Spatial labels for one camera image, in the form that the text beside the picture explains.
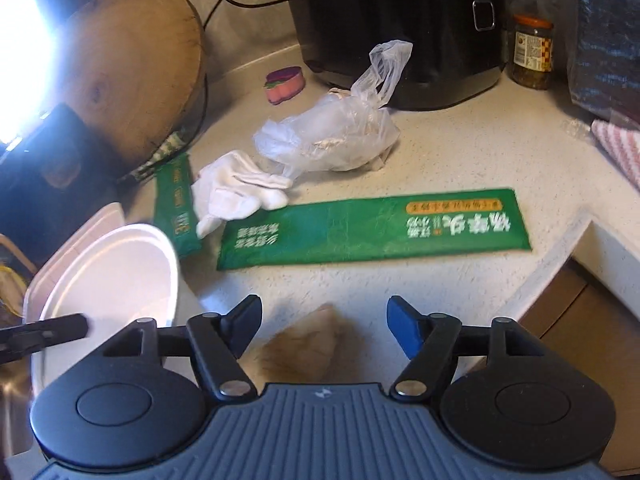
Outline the brown ginger root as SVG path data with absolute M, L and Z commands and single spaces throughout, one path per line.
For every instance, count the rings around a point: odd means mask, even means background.
M 330 371 L 346 326 L 337 307 L 322 304 L 280 330 L 258 351 L 260 383 L 318 384 Z

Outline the purple pink sponge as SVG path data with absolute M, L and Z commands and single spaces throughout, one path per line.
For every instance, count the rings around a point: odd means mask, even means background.
M 306 87 L 306 79 L 300 66 L 288 66 L 266 76 L 264 89 L 268 102 L 279 105 L 295 98 Z

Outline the long green food wrapper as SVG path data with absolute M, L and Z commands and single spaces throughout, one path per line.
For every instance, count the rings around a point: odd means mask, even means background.
M 224 227 L 219 271 L 529 250 L 510 188 L 260 210 Z

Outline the small green food wrapper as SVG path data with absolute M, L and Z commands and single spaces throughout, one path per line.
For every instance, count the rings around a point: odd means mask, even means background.
M 199 252 L 202 248 L 193 210 L 193 183 L 189 156 L 183 153 L 155 173 L 155 204 L 153 224 L 171 241 L 179 258 Z

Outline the white cloth glove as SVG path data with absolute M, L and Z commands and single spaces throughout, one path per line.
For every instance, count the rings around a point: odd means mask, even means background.
M 191 186 L 196 235 L 202 240 L 224 222 L 285 207 L 285 191 L 292 185 L 287 177 L 262 171 L 245 152 L 222 155 L 203 167 Z

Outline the red white plastic box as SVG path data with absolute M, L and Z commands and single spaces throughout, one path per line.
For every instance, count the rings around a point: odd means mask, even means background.
M 102 207 L 66 240 L 27 287 L 23 304 L 23 322 L 38 321 L 55 284 L 66 269 L 93 242 L 124 224 L 122 205 L 110 203 Z

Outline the green white checkered cloth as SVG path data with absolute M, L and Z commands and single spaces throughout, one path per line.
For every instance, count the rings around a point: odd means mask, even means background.
M 143 182 L 148 177 L 151 177 L 165 162 L 169 162 L 181 154 L 187 146 L 186 130 L 180 129 L 172 132 L 146 162 L 131 170 L 129 174 L 125 174 L 118 182 L 121 184 Z

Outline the clear plastic bag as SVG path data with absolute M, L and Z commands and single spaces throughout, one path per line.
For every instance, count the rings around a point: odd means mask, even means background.
M 399 139 L 387 104 L 411 53 L 408 41 L 378 44 L 369 68 L 348 91 L 333 89 L 302 114 L 268 120 L 254 135 L 256 150 L 291 179 L 305 172 L 381 169 Z

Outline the pink striped towel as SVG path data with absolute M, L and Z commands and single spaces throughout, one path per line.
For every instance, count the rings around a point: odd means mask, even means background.
M 639 131 L 622 128 L 603 120 L 594 120 L 590 129 L 626 178 L 635 188 L 640 188 Z

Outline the round wooden cutting board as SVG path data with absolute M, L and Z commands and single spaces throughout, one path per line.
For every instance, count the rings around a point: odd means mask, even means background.
M 68 105 L 133 170 L 190 112 L 204 62 L 189 0 L 91 0 L 58 29 L 47 100 Z

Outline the glass jar of pickles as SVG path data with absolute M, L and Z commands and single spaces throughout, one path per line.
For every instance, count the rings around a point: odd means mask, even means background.
M 552 21 L 513 15 L 512 79 L 523 87 L 546 90 L 553 72 Z

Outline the black square rice cooker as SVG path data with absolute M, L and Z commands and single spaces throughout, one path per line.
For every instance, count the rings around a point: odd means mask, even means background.
M 307 67 L 349 88 L 383 42 L 412 45 L 390 105 L 440 110 L 492 88 L 503 67 L 504 0 L 288 0 Z

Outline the dark plastic wrapped package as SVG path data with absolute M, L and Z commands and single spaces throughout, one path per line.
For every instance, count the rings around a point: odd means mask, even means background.
M 639 120 L 639 0 L 559 0 L 572 101 Z

